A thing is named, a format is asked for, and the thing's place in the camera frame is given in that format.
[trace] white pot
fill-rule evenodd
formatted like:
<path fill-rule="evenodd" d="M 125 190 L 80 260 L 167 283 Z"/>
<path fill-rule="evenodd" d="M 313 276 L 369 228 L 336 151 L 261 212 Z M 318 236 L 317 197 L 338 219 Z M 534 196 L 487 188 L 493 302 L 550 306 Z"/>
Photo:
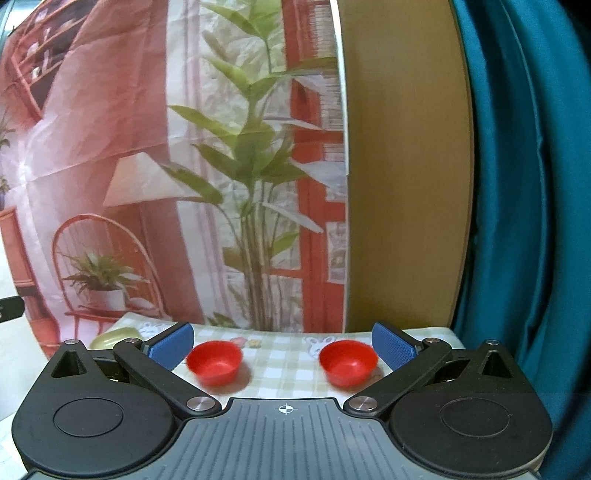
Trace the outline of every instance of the white pot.
<path fill-rule="evenodd" d="M 125 310 L 123 290 L 89 290 L 90 306 L 106 312 L 122 312 Z"/>

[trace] blue gripper pad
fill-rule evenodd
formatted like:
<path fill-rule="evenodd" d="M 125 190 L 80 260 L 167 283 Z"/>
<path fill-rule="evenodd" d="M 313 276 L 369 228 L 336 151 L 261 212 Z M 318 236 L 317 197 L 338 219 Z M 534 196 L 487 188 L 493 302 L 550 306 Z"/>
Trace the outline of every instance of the blue gripper pad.
<path fill-rule="evenodd" d="M 378 356 L 395 371 L 418 355 L 417 345 L 420 345 L 420 342 L 416 341 L 413 345 L 409 341 L 414 339 L 408 338 L 407 341 L 392 330 L 394 329 L 388 329 L 382 323 L 374 324 L 371 343 Z"/>
<path fill-rule="evenodd" d="M 193 327 L 186 323 L 151 345 L 146 354 L 167 370 L 172 370 L 191 352 L 194 340 Z"/>

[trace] teal curtain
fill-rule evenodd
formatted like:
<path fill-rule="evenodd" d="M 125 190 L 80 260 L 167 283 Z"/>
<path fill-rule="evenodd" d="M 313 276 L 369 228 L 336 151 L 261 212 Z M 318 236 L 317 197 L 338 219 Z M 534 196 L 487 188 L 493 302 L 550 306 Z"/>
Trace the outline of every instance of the teal curtain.
<path fill-rule="evenodd" d="M 501 340 L 542 398 L 542 476 L 591 479 L 591 43 L 557 0 L 453 4 L 478 151 L 454 328 Z"/>

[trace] wicker chair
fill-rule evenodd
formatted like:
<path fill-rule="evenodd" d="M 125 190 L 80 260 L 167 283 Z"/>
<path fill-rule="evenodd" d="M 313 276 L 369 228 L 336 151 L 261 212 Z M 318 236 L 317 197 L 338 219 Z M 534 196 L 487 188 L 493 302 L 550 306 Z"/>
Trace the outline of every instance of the wicker chair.
<path fill-rule="evenodd" d="M 114 257 L 123 265 L 133 268 L 134 274 L 148 280 L 147 283 L 136 283 L 129 291 L 130 296 L 140 299 L 144 305 L 127 306 L 123 312 L 105 312 L 89 306 L 87 292 L 78 292 L 65 280 L 77 272 L 71 259 L 88 252 Z M 68 307 L 66 315 L 74 317 L 75 338 L 78 338 L 80 319 L 98 322 L 100 335 L 105 325 L 115 323 L 126 312 L 168 318 L 158 276 L 148 252 L 130 230 L 114 220 L 92 213 L 76 215 L 58 228 L 51 254 L 57 281 Z"/>

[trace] circular mount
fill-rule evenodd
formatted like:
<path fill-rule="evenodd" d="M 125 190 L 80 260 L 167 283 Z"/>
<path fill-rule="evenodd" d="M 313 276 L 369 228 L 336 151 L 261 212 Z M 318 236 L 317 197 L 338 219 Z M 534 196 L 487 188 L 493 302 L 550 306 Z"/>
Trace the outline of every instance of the circular mount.
<path fill-rule="evenodd" d="M 174 417 L 160 396 L 84 377 L 53 379 L 55 391 L 29 395 L 18 410 L 12 436 L 28 469 L 64 478 L 110 477 L 156 455 L 171 438 Z"/>
<path fill-rule="evenodd" d="M 372 397 L 354 397 L 349 401 L 349 407 L 356 411 L 373 411 L 378 408 L 378 402 Z"/>
<path fill-rule="evenodd" d="M 211 397 L 193 397 L 187 400 L 187 407 L 194 411 L 207 411 L 216 406 Z"/>
<path fill-rule="evenodd" d="M 480 380 L 486 385 L 486 378 Z M 446 476 L 512 478 L 536 467 L 552 425 L 535 392 L 481 388 L 477 393 L 470 386 L 456 380 L 405 395 L 389 421 L 396 442 L 415 461 Z"/>

